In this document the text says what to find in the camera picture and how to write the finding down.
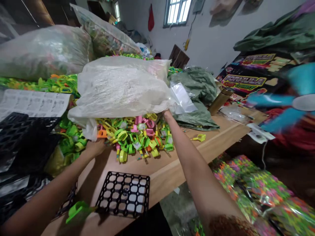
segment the hand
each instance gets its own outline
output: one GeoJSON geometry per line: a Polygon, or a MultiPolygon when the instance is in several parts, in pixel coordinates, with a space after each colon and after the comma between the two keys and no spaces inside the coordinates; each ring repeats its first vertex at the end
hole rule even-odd
{"type": "Polygon", "coordinates": [[[162,111],[162,114],[165,118],[166,121],[168,121],[169,119],[173,118],[171,112],[169,109],[165,110],[165,111],[162,111]]]}
{"type": "Polygon", "coordinates": [[[102,154],[107,145],[104,143],[104,139],[98,139],[96,142],[89,141],[86,144],[85,152],[91,155],[93,158],[102,154]]]}

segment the metal thermos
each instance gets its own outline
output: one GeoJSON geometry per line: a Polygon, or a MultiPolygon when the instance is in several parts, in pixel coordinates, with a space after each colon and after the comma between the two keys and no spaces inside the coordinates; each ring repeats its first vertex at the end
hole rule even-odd
{"type": "Polygon", "coordinates": [[[221,93],[217,96],[217,98],[210,105],[208,111],[211,115],[215,115],[221,106],[230,98],[230,96],[234,93],[234,89],[230,87],[225,87],[222,89],[221,93]]]}

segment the window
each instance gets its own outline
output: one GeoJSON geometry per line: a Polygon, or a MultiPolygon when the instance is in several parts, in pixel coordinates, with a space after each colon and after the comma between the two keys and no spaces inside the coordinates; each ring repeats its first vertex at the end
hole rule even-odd
{"type": "Polygon", "coordinates": [[[191,0],[166,0],[164,27],[186,25],[191,0]]]}
{"type": "Polygon", "coordinates": [[[119,14],[118,1],[115,3],[115,13],[116,13],[117,22],[119,22],[120,21],[120,14],[119,14]]]}

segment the wooden table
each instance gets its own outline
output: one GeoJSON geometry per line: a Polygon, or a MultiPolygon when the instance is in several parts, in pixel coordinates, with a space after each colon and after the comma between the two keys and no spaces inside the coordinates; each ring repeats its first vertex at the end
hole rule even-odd
{"type": "MultiPolygon", "coordinates": [[[[243,113],[253,116],[256,123],[266,119],[266,116],[259,111],[243,109],[243,113]]],[[[190,138],[196,137],[200,133],[207,135],[204,142],[193,141],[207,163],[213,161],[250,131],[247,126],[227,120],[223,116],[213,116],[213,120],[220,126],[219,130],[201,132],[185,129],[190,138]]],[[[116,162],[116,152],[107,150],[104,156],[91,161],[80,175],[77,199],[84,200],[90,206],[95,206],[107,172],[115,171],[149,175],[151,178],[149,207],[154,206],[186,181],[176,152],[170,152],[171,156],[164,151],[160,153],[159,158],[151,157],[139,161],[137,161],[138,155],[128,155],[127,163],[119,164],[116,162]]],[[[42,235],[115,235],[133,221],[131,218],[112,215],[101,219],[98,214],[92,213],[81,225],[70,227],[65,224],[67,217],[68,215],[65,214],[51,222],[42,235]]]]}

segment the fan hub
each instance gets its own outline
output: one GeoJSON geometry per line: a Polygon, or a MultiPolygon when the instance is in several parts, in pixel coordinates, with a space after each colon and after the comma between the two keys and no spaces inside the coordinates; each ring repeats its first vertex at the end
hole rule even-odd
{"type": "Polygon", "coordinates": [[[295,98],[292,107],[296,110],[315,111],[315,94],[307,94],[295,98]]]}

